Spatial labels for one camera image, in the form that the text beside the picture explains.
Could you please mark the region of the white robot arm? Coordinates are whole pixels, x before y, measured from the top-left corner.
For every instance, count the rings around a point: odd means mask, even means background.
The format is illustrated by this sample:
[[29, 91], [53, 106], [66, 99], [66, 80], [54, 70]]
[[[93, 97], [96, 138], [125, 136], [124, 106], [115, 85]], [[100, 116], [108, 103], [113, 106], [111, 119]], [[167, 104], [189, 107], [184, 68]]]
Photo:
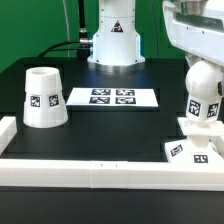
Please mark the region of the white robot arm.
[[[88, 57], [91, 68], [123, 72], [145, 62], [135, 5], [136, 0], [99, 0], [99, 28]], [[186, 53], [190, 66], [204, 59], [224, 67], [224, 0], [163, 0], [162, 12], [169, 41]]]

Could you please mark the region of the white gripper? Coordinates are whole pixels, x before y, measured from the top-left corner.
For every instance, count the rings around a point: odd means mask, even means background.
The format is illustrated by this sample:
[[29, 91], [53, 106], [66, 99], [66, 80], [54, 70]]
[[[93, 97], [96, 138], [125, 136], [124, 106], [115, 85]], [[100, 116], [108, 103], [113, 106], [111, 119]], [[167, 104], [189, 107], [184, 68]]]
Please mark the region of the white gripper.
[[224, 67], [224, 0], [163, 0], [168, 38], [189, 66], [207, 60]]

